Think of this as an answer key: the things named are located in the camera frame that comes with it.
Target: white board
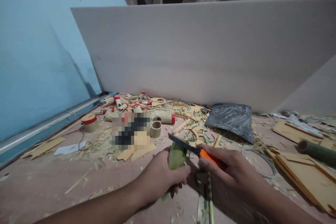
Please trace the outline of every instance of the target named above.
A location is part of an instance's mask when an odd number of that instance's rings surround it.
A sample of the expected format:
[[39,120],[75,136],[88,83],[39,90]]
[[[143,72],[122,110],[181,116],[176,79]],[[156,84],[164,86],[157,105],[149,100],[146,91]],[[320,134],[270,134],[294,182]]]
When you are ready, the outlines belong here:
[[270,112],[336,54],[336,0],[71,11],[105,91]]

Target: right hand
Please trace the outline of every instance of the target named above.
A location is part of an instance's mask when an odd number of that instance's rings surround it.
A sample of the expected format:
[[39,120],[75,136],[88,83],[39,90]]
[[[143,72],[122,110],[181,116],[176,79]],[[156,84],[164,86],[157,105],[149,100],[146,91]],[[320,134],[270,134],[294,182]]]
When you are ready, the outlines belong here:
[[223,171],[213,162],[204,158],[199,159],[199,165],[219,177],[228,188],[244,200],[258,203],[263,200],[266,192],[273,190],[272,186],[239,151],[214,148],[203,143],[196,147],[204,149],[208,154],[222,160],[227,165]]

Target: knife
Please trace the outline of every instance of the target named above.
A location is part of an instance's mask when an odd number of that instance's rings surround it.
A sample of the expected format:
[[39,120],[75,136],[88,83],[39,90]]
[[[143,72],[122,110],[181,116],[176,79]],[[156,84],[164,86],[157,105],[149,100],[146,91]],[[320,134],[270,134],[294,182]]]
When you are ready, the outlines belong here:
[[176,136],[173,136],[172,134],[168,133],[169,139],[173,140],[175,143],[179,144],[183,148],[191,151],[195,155],[198,156],[198,158],[205,158],[208,159],[209,161],[215,163],[220,169],[225,170],[227,168],[227,165],[223,163],[223,161],[219,160],[218,158],[209,155],[204,149],[197,149],[182,140],[178,139]]

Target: green bamboo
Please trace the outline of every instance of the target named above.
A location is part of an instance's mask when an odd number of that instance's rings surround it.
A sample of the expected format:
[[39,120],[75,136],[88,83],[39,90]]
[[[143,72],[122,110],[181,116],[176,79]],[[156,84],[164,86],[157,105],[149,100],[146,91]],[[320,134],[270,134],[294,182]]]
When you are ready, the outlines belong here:
[[323,163],[336,166],[336,152],[333,150],[324,148],[307,140],[302,140],[299,142],[297,148],[304,154],[308,154],[309,156],[316,158]]
[[[186,142],[183,138],[177,137],[180,140]],[[168,155],[168,167],[170,170],[176,170],[184,165],[184,162],[186,160],[186,155],[187,155],[187,149],[184,149],[182,146],[179,144],[173,142],[169,155]],[[170,195],[173,197],[174,191],[173,191],[174,186],[172,186],[166,193],[165,195],[162,196],[162,201],[165,201],[165,199]]]

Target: white paper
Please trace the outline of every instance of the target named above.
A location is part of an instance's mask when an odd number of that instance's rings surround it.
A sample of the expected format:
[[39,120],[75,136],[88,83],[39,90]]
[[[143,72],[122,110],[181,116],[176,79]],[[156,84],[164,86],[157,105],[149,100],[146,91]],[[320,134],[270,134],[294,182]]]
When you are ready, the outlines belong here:
[[[79,149],[82,149],[85,146],[85,143],[86,143],[86,139],[80,143]],[[74,145],[59,147],[55,151],[54,156],[59,155],[59,154],[64,154],[65,155],[65,154],[69,154],[69,153],[76,152],[76,151],[78,151],[78,143],[74,144]]]

